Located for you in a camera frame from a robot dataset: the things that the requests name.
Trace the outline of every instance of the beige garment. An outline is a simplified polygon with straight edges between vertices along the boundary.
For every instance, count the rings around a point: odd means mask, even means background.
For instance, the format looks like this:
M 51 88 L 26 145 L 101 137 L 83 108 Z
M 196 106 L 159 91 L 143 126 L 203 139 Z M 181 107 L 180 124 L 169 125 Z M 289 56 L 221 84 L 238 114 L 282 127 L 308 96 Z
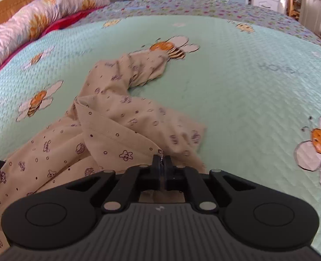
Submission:
M 65 116 L 9 157 L 0 170 L 0 253 L 9 247 L 2 213 L 24 196 L 103 169 L 121 173 L 150 165 L 154 154 L 205 171 L 196 154 L 204 126 L 128 94 L 129 87 L 160 76 L 167 59 L 165 52 L 154 51 L 98 62 Z

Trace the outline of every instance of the patterned fabric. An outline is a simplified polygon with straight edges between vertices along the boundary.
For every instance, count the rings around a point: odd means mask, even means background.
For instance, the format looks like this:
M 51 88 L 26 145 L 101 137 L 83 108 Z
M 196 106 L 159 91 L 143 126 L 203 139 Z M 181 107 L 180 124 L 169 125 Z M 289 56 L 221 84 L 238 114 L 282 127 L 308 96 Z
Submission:
M 132 0 L 115 2 L 97 10 L 72 27 L 136 15 L 206 15 L 248 22 L 294 35 L 321 46 L 321 39 L 296 20 L 281 13 L 234 2 L 216 0 Z
M 197 154 L 204 126 L 154 101 L 129 96 L 129 87 L 161 76 L 167 60 L 166 52 L 156 50 L 97 62 L 65 116 L 29 140 L 0 170 L 0 221 L 4 210 L 22 197 L 104 169 L 123 173 L 130 166 L 150 165 L 153 155 L 163 152 L 176 166 L 205 172 Z M 0 254 L 8 247 L 0 222 Z
M 17 48 L 39 38 L 53 22 L 78 11 L 106 6 L 109 0 L 35 0 L 0 25 L 0 65 Z

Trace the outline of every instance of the floral pillow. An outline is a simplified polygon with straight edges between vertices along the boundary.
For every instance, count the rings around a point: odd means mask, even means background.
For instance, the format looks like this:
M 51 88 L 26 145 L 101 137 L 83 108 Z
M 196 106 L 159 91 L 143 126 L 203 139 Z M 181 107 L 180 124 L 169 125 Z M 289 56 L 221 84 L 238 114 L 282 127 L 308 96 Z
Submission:
M 81 10 L 99 8 L 109 0 L 35 0 L 0 25 L 0 65 L 21 45 L 39 38 L 53 22 Z

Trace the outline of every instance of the bedsheet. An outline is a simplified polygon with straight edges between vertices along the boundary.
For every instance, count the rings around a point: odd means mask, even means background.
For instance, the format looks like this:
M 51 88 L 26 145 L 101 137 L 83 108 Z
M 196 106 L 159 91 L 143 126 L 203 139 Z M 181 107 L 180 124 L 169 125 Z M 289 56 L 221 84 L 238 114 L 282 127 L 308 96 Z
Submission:
M 298 21 L 265 8 L 217 0 L 132 0 L 94 11 L 72 27 L 141 15 L 201 15 L 272 28 L 321 46 L 321 39 Z
M 167 69 L 132 95 L 205 124 L 199 154 L 207 169 L 221 168 L 313 205 L 320 216 L 313 246 L 321 253 L 319 170 L 303 170 L 294 157 L 311 139 L 303 128 L 309 117 L 313 128 L 321 117 L 321 46 L 278 30 L 160 15 L 50 32 L 0 71 L 0 159 L 65 113 L 92 64 L 154 48 L 169 50 Z

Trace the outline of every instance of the red cloth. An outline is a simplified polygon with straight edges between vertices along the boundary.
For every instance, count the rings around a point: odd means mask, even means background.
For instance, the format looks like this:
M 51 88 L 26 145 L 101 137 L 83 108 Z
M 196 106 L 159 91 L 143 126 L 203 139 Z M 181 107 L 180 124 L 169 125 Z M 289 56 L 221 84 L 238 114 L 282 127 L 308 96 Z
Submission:
M 41 37 L 45 36 L 46 34 L 48 34 L 49 32 L 53 31 L 53 30 L 58 30 L 58 29 L 64 29 L 66 27 L 69 27 L 70 25 L 78 22 L 80 19 L 85 18 L 87 15 L 89 15 L 91 12 L 98 10 L 99 8 L 92 8 L 89 10 L 84 10 L 84 11 L 80 11 L 77 12 L 73 15 L 69 15 L 67 17 L 64 17 L 60 20 L 57 20 L 56 22 L 53 22 L 49 27 L 47 27 L 45 29 L 45 31 L 42 32 Z M 19 53 L 22 49 L 24 49 L 27 45 L 29 45 L 30 43 L 32 43 L 33 41 L 29 41 L 23 45 L 21 45 L 17 50 L 15 50 L 13 53 L 10 54 L 10 56 L 2 63 L 2 65 L 0 66 L 0 70 L 4 68 L 4 66 L 6 64 L 8 64 L 8 62 L 17 54 Z

